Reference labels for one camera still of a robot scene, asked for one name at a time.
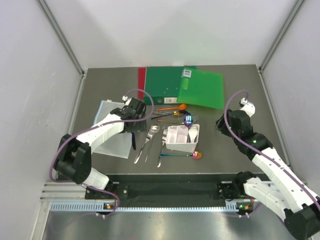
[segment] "fork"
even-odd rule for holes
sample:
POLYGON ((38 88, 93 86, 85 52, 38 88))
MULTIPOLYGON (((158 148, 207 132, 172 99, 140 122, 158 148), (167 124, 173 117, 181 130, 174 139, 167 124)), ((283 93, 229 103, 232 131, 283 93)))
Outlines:
MULTIPOLYGON (((164 145, 165 145, 166 140, 167 140, 167 134, 168 134, 168 129, 164 129, 164 130, 163 130, 163 135, 162 135, 161 154, 162 154, 162 152, 163 152, 163 150, 164 150, 164 145)), ((159 155, 157 167, 159 168, 160 166, 161 166, 161 156, 159 155)))
POLYGON ((141 150, 139 151, 138 155, 134 159, 134 163, 135 164, 139 161, 139 158, 141 157, 141 154, 142 154, 142 150, 144 149, 146 143, 149 142, 150 139, 152 139, 153 136, 154 136, 154 131, 150 128, 148 134, 146 135, 146 139, 145 139, 145 142, 144 142, 141 150))

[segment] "white wall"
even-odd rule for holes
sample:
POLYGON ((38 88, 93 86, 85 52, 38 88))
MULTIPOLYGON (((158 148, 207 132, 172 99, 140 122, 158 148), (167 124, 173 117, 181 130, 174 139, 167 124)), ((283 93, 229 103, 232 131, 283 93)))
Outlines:
POLYGON ((265 78, 298 175, 320 194, 320 1, 307 0, 265 78))
POLYGON ((24 240, 80 75, 35 0, 0 6, 0 239, 24 240))
POLYGON ((83 68, 260 65, 296 0, 47 0, 83 68))

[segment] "sticker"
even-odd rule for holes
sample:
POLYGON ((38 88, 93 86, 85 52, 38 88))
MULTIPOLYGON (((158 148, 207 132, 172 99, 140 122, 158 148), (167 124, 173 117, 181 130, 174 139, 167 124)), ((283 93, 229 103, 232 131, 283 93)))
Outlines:
POLYGON ((188 77, 188 78, 191 78, 191 70, 183 70, 182 71, 182 77, 188 77))
POLYGON ((182 89, 183 90, 188 90, 189 87, 189 79, 188 78, 184 78, 183 79, 183 83, 182 83, 182 89))
POLYGON ((177 103, 177 98, 176 97, 165 97, 164 98, 164 103, 165 104, 176 104, 177 103))

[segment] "white label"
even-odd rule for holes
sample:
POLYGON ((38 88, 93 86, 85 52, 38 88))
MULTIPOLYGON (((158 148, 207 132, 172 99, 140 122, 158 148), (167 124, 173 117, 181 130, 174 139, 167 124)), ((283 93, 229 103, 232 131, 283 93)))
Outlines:
POLYGON ((177 98, 176 97, 165 97, 164 104, 176 104, 177 98))
POLYGON ((191 70, 183 70, 182 71, 182 77, 188 77, 191 78, 191 70))

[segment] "white basket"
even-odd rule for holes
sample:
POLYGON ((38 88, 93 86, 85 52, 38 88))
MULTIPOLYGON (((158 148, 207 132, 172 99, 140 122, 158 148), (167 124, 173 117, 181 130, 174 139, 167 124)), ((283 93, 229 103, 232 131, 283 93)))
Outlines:
POLYGON ((194 142, 187 142, 188 128, 185 125, 169 126, 166 136, 165 146, 169 150, 177 150, 187 153, 193 153, 196 149, 199 139, 200 125, 193 124, 198 130, 194 142))

